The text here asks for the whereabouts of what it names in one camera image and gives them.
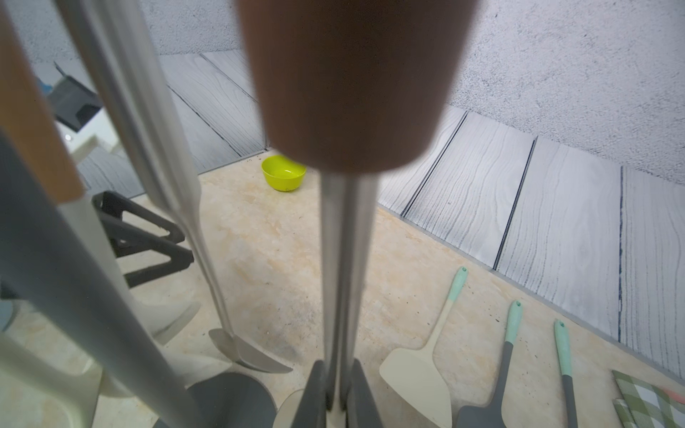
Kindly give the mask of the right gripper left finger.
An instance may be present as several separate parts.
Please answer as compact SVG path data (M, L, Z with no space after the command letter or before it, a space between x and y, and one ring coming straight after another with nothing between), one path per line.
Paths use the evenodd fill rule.
M326 365L317 360L294 414L292 428L324 428L326 426Z

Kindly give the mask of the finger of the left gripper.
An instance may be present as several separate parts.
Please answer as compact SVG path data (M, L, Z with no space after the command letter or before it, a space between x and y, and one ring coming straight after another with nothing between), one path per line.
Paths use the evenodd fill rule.
M91 201L116 258L145 251L169 257L164 263L126 273L124 278L130 288L188 269L194 263L193 252L180 245L186 236L173 222L116 192L96 194ZM158 236L133 226L123 219L125 212L158 226L167 234Z

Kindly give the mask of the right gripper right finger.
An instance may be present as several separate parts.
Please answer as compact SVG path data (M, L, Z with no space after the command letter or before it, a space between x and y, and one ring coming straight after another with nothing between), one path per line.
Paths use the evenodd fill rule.
M359 360L351 369L351 387L347 398L348 428L383 428L376 401Z

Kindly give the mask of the cream spatula mint handle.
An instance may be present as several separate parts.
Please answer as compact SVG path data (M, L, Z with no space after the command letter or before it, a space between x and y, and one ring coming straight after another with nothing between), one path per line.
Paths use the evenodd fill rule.
M1 371L57 399L71 427L92 426L103 376L97 363L74 376L49 365L1 333Z
M381 378L408 404L438 427L452 426L451 394L439 373L433 353L468 270L460 267L453 278L442 312L426 344L419 350L397 348L380 366Z

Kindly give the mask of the grey utensil rack stand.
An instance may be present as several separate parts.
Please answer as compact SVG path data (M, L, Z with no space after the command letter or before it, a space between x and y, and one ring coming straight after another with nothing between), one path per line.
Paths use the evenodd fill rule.
M1 140L1 276L169 427L270 427L276 407L246 374L185 387L132 310Z

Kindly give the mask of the grey spatula mint handle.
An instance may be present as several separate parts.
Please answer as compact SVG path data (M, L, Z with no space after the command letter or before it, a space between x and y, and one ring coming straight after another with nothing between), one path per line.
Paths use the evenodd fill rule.
M574 397L573 366L570 340L567 326L560 319L554 322L554 334L558 352L558 363L565 394L565 409L567 410L567 427L577 428L578 417Z

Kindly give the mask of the grey ladle brown handle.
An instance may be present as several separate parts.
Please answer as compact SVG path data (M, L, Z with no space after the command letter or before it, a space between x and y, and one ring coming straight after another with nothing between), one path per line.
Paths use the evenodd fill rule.
M428 148L478 6L237 5L269 142L320 176L325 427L347 427L379 177Z

